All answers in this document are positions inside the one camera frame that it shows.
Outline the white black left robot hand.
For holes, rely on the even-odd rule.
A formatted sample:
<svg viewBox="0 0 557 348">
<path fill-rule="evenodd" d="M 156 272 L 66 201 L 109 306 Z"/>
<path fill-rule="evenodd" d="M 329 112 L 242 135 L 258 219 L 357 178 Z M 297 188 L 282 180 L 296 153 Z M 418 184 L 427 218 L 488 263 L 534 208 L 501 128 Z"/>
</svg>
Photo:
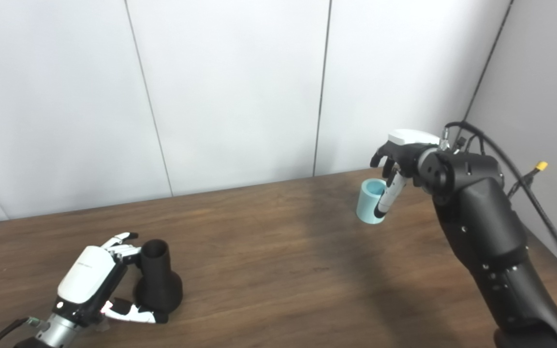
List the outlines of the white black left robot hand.
<svg viewBox="0 0 557 348">
<path fill-rule="evenodd" d="M 122 299 L 113 299 L 128 266 L 141 264 L 141 248 L 126 244 L 134 232 L 113 236 L 101 246 L 87 246 L 59 283 L 53 313 L 86 328 L 104 319 L 166 324 L 167 314 Z"/>
</svg>

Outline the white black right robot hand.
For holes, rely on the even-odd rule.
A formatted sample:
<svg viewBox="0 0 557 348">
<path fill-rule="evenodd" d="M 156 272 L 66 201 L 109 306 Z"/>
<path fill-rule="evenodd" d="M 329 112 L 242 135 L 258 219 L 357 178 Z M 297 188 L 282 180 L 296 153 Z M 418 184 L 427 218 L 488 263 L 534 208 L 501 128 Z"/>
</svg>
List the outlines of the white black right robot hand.
<svg viewBox="0 0 557 348">
<path fill-rule="evenodd" d="M 385 189 L 374 207 L 376 218 L 385 217 L 408 180 L 419 176 L 424 158 L 435 152 L 439 144 L 439 137 L 420 130 L 397 129 L 388 134 L 387 141 L 374 152 L 369 163 L 371 168 L 378 168 L 385 159 L 382 168 Z"/>
</svg>

